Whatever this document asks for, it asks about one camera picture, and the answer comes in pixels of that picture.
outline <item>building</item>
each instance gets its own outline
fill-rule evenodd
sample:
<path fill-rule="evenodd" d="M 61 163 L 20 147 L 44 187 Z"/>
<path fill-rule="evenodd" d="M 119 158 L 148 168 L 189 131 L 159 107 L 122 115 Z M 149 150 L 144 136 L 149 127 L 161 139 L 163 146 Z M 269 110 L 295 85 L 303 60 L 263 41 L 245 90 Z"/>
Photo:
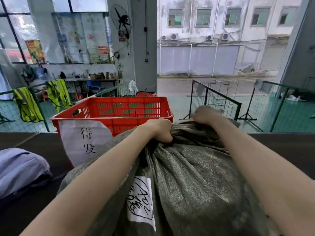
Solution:
<path fill-rule="evenodd" d="M 301 0 L 158 0 L 158 73 L 276 75 Z"/>

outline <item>fan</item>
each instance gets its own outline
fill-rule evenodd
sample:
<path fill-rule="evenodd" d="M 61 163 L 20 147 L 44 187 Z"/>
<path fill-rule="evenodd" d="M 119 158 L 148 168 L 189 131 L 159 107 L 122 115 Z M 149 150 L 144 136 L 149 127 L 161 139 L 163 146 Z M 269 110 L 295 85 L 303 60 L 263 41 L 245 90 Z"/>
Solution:
<path fill-rule="evenodd" d="M 125 33 L 126 38 L 129 39 L 131 33 L 131 24 L 125 9 L 120 5 L 114 4 L 111 7 L 111 17 L 116 28 L 118 30 L 122 30 Z"/>

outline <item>blue chair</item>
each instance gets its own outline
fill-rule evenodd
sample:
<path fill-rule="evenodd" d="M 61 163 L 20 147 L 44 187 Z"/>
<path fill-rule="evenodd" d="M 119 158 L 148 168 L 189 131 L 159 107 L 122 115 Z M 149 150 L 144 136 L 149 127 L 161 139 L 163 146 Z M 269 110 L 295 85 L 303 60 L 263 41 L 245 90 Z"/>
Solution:
<path fill-rule="evenodd" d="M 88 80 L 86 81 L 86 90 L 91 91 L 92 93 L 99 93 L 106 88 L 101 87 L 101 82 L 96 80 Z"/>

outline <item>crate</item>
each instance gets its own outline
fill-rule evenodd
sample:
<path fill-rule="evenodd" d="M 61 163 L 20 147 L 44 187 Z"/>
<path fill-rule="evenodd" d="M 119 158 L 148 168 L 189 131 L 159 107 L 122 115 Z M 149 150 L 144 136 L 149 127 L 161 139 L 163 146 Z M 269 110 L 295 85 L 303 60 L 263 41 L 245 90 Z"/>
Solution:
<path fill-rule="evenodd" d="M 173 117 L 166 97 L 93 97 L 62 111 L 51 120 L 59 133 L 60 120 L 100 121 L 114 137 L 144 124 L 148 119 L 165 118 L 173 122 Z"/>

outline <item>forearm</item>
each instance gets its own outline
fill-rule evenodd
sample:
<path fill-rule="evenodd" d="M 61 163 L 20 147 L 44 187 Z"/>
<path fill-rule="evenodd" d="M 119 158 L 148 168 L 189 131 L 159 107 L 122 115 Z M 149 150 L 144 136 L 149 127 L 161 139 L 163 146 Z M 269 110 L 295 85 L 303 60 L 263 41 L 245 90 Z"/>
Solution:
<path fill-rule="evenodd" d="M 152 137 L 139 126 L 76 177 L 21 235 L 85 235 Z"/>
<path fill-rule="evenodd" d="M 285 235 L 311 235 L 315 220 L 313 181 L 226 118 L 215 117 L 211 126 L 267 213 Z"/>

